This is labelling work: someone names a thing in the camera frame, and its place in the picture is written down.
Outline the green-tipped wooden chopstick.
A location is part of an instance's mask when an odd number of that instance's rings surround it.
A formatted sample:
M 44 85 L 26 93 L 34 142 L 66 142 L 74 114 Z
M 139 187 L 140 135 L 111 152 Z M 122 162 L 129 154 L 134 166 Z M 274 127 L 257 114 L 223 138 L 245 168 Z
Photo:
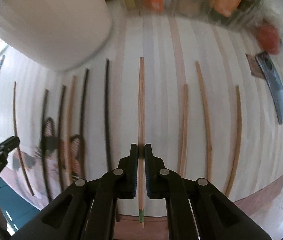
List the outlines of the green-tipped wooden chopstick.
M 144 141 L 145 141 L 145 65 L 144 58 L 139 59 L 139 90 L 138 90 L 138 209 L 139 225 L 144 228 Z

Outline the dark brown chopstick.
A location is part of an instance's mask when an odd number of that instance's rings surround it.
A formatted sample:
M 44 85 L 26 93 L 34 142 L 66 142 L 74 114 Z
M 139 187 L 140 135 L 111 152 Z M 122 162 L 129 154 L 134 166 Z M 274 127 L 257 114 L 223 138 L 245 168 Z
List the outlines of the dark brown chopstick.
M 86 68 L 82 86 L 81 95 L 81 110 L 80 110 L 80 170 L 81 177 L 86 178 L 84 171 L 84 154 L 85 154 L 85 142 L 84 142 L 84 124 L 85 124 L 85 108 L 86 108 L 86 94 L 87 94 L 87 83 L 88 83 L 89 69 Z

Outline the long black chopstick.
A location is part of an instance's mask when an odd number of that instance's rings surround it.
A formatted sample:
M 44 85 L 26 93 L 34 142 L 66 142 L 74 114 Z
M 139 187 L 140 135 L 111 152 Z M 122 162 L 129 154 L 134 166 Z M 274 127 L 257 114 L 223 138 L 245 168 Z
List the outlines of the long black chopstick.
M 105 96 L 104 96 L 104 122 L 105 122 L 105 145 L 108 171 L 112 170 L 112 155 L 110 149 L 110 129 L 109 129 L 109 66 L 110 60 L 106 59 L 105 68 Z

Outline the striped cat table mat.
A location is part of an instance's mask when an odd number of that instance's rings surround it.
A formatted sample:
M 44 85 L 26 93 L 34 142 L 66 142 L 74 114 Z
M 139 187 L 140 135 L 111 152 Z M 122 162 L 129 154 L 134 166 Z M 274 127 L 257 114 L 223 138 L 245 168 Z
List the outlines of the striped cat table mat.
M 0 70 L 0 142 L 17 133 L 0 177 L 37 209 L 71 180 L 100 178 L 142 140 L 165 167 L 204 177 L 252 215 L 283 188 L 283 123 L 249 32 L 109 5 L 102 49 L 67 72 L 16 45 Z

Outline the beige utensil holder canister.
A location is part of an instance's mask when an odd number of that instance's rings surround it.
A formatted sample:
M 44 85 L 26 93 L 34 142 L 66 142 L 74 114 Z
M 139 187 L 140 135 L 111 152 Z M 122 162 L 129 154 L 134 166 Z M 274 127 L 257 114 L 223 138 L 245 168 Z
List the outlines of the beige utensil holder canister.
M 80 66 L 111 29 L 105 0 L 0 0 L 0 38 L 46 68 Z

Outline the blue smartphone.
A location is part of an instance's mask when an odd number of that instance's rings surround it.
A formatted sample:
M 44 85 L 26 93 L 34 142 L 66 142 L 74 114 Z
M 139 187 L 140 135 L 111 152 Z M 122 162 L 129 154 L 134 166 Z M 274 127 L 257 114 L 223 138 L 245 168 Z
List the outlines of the blue smartphone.
M 283 84 L 268 52 L 263 51 L 255 55 L 255 59 L 263 72 L 268 84 L 274 107 L 277 114 L 278 124 L 283 124 Z

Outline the small brown card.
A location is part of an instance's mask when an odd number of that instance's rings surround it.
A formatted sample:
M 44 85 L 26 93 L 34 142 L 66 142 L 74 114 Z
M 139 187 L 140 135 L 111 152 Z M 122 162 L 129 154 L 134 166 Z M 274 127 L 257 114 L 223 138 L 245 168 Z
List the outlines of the small brown card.
M 256 61 L 256 58 L 251 54 L 246 54 L 246 58 L 251 70 L 251 74 L 257 78 L 265 79 L 265 75 L 263 74 L 258 62 Z

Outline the red packaged item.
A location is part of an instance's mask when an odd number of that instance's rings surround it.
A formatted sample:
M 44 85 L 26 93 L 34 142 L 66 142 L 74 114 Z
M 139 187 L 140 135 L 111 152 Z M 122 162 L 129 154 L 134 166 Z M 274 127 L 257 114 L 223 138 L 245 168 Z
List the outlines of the red packaged item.
M 280 53 L 280 35 L 274 25 L 264 22 L 256 29 L 256 39 L 263 51 L 272 55 Z

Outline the clear plastic bag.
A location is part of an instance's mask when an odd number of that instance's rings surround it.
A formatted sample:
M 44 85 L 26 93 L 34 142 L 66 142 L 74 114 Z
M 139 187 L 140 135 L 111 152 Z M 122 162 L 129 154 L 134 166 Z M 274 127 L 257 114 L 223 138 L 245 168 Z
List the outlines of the clear plastic bag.
M 246 28 L 262 50 L 283 57 L 283 0 L 260 0 Z

